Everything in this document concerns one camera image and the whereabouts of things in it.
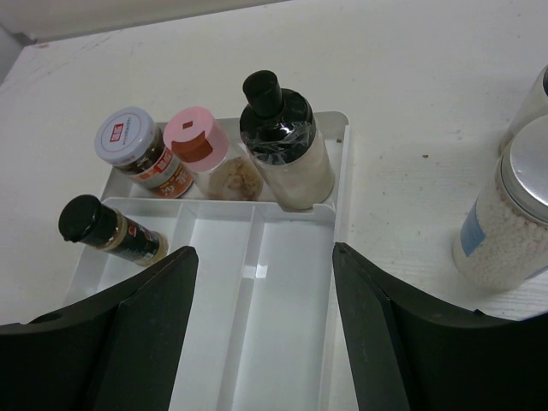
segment glass jar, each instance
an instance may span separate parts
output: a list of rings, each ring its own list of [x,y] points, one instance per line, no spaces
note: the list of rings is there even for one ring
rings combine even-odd
[[[175,199],[192,185],[181,161],[165,147],[160,127],[138,107],[119,110],[103,122],[95,152],[156,197]]]
[[[306,210],[324,201],[335,173],[308,101],[266,70],[247,77],[243,92],[241,140],[278,204]]]
[[[497,162],[453,245],[459,271],[506,290],[548,269],[548,116],[523,128]]]
[[[512,141],[522,128],[535,118],[548,114],[548,66],[544,67],[539,77],[533,83],[529,94],[525,97],[521,107],[509,125],[506,134],[500,142],[499,152],[502,154],[506,146]]]
[[[164,143],[193,173],[194,182],[210,200],[254,201],[263,179],[211,112],[192,107],[177,113],[164,130]]]
[[[59,217],[59,232],[65,241],[82,242],[142,266],[153,265],[168,251],[163,235],[89,194],[80,195],[65,206]]]

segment white tray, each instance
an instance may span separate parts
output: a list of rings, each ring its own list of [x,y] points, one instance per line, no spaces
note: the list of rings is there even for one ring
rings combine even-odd
[[[269,202],[144,198],[113,170],[104,203],[164,233],[170,252],[195,247],[200,259],[194,302],[170,410],[320,409],[330,381],[337,309],[331,252],[344,218],[349,126],[338,112],[318,113],[333,193],[311,211]],[[238,119],[221,126],[237,140]],[[106,289],[142,268],[86,247],[66,304]]]

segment white wall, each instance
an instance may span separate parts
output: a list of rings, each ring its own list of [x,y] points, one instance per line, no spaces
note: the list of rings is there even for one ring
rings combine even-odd
[[[13,0],[0,2],[11,33],[47,40],[282,0]]]
[[[0,83],[17,60],[22,46],[0,26]]]

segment white table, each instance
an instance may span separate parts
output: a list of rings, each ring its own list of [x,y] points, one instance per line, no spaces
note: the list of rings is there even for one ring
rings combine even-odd
[[[547,15],[545,0],[293,1],[27,47],[0,86],[0,323],[62,303],[80,247],[58,213],[100,193],[104,118],[129,104],[159,121],[194,104],[239,116],[257,69],[348,115],[352,247],[462,307],[545,311],[548,276],[489,295],[458,275],[450,243],[548,63]],[[329,405],[357,408],[340,321]]]

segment pink cap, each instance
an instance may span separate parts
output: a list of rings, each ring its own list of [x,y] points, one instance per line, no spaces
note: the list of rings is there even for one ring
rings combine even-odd
[[[219,165],[229,151],[229,136],[208,109],[179,111],[164,130],[164,144],[196,173]]]

